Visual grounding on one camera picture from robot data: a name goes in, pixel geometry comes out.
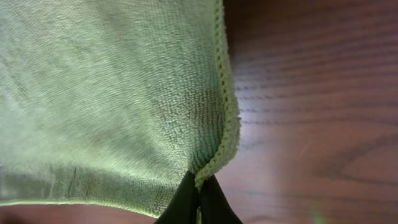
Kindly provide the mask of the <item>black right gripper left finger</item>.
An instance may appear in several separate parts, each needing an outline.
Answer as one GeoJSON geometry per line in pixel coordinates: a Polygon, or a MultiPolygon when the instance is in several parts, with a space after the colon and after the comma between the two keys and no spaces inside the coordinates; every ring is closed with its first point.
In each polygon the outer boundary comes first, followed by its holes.
{"type": "Polygon", "coordinates": [[[196,224],[197,209],[195,176],[187,171],[169,205],[154,224],[196,224]]]}

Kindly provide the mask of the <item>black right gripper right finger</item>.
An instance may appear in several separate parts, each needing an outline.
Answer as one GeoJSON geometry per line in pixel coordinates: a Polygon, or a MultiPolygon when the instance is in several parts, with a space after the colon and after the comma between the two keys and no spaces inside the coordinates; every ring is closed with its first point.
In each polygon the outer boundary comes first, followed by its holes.
{"type": "Polygon", "coordinates": [[[243,224],[233,212],[214,175],[204,181],[200,192],[202,224],[243,224]]]}

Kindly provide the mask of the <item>light green microfiber cloth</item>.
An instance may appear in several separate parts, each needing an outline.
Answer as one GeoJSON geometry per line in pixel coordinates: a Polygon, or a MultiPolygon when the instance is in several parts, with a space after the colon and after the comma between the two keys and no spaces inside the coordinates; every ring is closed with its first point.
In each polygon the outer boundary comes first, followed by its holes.
{"type": "Polygon", "coordinates": [[[158,217],[236,154],[215,0],[2,0],[1,204],[158,217]]]}

